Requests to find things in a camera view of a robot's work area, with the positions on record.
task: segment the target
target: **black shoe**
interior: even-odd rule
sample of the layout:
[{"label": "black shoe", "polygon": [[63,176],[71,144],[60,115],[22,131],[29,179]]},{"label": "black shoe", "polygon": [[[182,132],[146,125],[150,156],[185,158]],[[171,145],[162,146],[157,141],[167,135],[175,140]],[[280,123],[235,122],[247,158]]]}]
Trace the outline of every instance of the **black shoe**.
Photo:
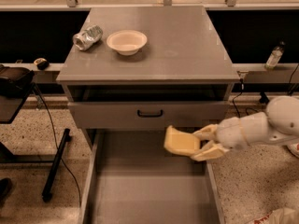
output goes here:
[{"label": "black shoe", "polygon": [[12,188],[12,182],[9,178],[0,180],[0,202],[2,202],[8,195]]}]

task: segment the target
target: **open drawer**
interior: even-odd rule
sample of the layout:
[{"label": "open drawer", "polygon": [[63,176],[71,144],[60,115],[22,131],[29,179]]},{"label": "open drawer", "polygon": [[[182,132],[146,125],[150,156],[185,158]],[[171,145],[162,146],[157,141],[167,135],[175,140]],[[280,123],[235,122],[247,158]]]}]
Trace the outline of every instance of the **open drawer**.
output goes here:
[{"label": "open drawer", "polygon": [[78,223],[224,223],[211,170],[166,152],[164,131],[98,130]]},{"label": "open drawer", "polygon": [[69,103],[77,127],[122,130],[203,127],[224,119],[228,106],[226,101]]}]

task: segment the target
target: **bottle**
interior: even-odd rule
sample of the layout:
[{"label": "bottle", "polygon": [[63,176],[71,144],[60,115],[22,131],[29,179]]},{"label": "bottle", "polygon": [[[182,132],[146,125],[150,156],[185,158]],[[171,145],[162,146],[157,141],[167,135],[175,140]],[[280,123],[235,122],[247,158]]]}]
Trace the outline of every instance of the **bottle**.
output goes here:
[{"label": "bottle", "polygon": [[274,67],[278,64],[283,52],[284,52],[284,48],[285,48],[285,43],[283,41],[279,42],[278,46],[275,46],[272,50],[272,53],[268,59],[268,61],[266,62],[266,64],[264,65],[264,68],[266,70],[272,70],[274,69]]},{"label": "bottle", "polygon": [[93,25],[73,36],[73,43],[79,50],[86,50],[98,42],[103,35],[98,25]]}]

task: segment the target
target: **gray table surface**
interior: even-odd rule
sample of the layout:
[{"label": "gray table surface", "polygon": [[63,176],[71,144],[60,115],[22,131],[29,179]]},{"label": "gray table surface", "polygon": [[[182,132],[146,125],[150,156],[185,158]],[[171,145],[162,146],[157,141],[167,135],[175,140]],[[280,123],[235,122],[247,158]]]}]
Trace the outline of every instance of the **gray table surface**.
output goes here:
[{"label": "gray table surface", "polygon": [[[94,7],[102,40],[87,51],[71,49],[57,80],[67,82],[191,80],[236,82],[238,75],[204,7]],[[119,30],[137,30],[148,42],[133,56],[107,46]]]}]

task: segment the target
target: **drawer bottom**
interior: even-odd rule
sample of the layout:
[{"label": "drawer bottom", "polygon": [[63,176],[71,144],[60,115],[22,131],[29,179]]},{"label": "drawer bottom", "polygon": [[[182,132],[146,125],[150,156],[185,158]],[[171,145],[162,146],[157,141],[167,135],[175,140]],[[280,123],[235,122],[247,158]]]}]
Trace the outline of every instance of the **drawer bottom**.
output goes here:
[{"label": "drawer bottom", "polygon": [[164,132],[95,140],[79,223],[220,223],[206,163],[169,154]]}]

